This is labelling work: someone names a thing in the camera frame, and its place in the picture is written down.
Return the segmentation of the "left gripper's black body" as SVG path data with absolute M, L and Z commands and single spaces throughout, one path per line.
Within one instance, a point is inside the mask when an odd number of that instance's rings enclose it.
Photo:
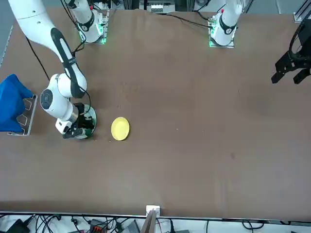
M 299 39 L 300 50 L 293 52 L 294 41 Z M 311 67 L 311 20 L 302 21 L 296 29 L 290 42 L 290 56 L 294 61 L 295 70 L 298 68 Z

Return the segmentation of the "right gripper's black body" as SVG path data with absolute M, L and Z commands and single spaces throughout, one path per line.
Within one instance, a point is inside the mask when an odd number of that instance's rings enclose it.
M 75 122 L 77 128 L 88 128 L 89 119 L 85 117 L 85 105 L 83 103 L 75 103 L 75 107 L 78 109 L 78 118 Z

